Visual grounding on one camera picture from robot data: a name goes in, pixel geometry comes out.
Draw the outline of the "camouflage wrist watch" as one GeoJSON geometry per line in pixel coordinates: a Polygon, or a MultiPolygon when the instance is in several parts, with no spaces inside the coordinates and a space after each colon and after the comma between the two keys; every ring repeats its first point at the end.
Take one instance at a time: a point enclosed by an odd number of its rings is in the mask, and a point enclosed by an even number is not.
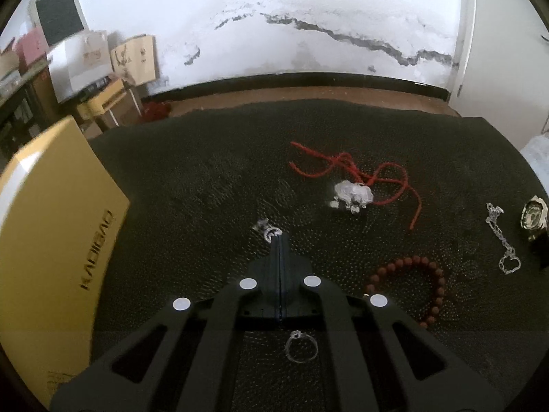
{"type": "Polygon", "coordinates": [[[543,232],[548,232],[548,205],[535,195],[525,203],[520,217],[520,227],[527,233],[528,240],[536,240],[543,232]]]}

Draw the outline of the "brown kraft paper bag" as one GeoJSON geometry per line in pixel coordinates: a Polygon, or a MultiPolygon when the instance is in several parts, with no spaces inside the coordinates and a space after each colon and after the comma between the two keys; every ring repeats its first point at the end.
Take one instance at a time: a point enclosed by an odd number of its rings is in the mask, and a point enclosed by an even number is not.
{"type": "Polygon", "coordinates": [[[114,72],[129,85],[138,87],[157,79],[154,37],[133,37],[111,50],[114,72]]]}

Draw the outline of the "white paper gift bag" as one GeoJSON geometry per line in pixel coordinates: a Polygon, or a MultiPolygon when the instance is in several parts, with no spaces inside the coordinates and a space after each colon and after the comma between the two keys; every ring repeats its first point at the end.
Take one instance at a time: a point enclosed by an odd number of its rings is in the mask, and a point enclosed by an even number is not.
{"type": "Polygon", "coordinates": [[[105,31],[82,31],[61,41],[47,53],[57,102],[73,98],[113,71],[105,31]]]}

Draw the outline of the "white door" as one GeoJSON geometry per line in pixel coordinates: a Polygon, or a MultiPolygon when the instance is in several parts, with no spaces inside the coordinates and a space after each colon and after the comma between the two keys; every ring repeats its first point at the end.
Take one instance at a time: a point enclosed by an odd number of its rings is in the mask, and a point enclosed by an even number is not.
{"type": "Polygon", "coordinates": [[[548,118],[547,37],[529,0],[462,0],[449,106],[485,118],[522,149],[548,118]]]}

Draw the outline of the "dark green table mat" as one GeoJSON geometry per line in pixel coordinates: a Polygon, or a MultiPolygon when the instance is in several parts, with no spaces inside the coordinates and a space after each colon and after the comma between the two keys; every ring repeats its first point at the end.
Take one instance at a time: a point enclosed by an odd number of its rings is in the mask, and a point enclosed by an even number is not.
{"type": "Polygon", "coordinates": [[[268,254],[261,220],[315,273],[379,289],[486,379],[509,411],[548,407],[548,237],[520,227],[545,191],[481,118],[341,101],[203,110],[92,139],[130,206],[102,285],[99,358],[172,299],[209,299],[268,254]]]}

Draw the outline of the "black desk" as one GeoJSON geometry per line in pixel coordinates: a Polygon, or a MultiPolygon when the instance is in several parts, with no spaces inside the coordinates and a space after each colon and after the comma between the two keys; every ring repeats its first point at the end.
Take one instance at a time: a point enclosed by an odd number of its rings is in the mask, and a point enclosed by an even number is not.
{"type": "Polygon", "coordinates": [[[29,141],[58,122],[60,108],[49,60],[37,60],[21,76],[1,85],[1,169],[29,141]]]}

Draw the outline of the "white framed computer monitor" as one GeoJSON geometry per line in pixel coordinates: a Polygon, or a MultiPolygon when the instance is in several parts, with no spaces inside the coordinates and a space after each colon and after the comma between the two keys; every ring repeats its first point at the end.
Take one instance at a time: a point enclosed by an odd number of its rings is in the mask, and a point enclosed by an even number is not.
{"type": "Polygon", "coordinates": [[[49,47],[88,29],[79,0],[31,0],[29,15],[49,47]]]}

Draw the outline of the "red object on floor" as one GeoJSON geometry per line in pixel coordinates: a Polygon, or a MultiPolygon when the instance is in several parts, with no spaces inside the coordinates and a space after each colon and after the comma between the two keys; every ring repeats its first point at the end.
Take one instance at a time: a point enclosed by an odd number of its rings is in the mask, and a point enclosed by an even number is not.
{"type": "Polygon", "coordinates": [[[171,104],[169,102],[149,101],[144,103],[141,114],[143,123],[151,123],[170,117],[171,104]]]}

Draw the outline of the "pink box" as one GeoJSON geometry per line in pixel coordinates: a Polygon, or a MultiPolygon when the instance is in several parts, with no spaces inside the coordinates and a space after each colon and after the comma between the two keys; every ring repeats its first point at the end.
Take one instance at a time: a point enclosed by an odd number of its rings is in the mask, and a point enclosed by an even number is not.
{"type": "Polygon", "coordinates": [[[20,71],[26,72],[33,63],[47,54],[48,44],[42,28],[37,26],[22,36],[14,50],[19,57],[20,71]]]}

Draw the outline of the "yellow white storage box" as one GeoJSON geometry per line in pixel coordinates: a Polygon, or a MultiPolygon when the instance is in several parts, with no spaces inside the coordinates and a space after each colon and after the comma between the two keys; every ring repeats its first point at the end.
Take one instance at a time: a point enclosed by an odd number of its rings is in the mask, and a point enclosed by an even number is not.
{"type": "Polygon", "coordinates": [[[89,366],[128,208],[71,117],[22,147],[1,175],[1,346],[44,407],[89,366]]]}

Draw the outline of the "yellow cardboard box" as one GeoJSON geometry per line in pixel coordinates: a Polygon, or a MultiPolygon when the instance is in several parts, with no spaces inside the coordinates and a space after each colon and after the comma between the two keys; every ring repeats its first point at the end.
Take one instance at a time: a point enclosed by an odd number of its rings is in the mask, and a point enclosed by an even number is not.
{"type": "Polygon", "coordinates": [[[121,101],[126,94],[125,83],[121,78],[118,78],[109,82],[102,89],[81,92],[78,96],[79,102],[76,105],[76,110],[84,120],[89,120],[95,116],[105,114],[118,101],[121,101]]]}

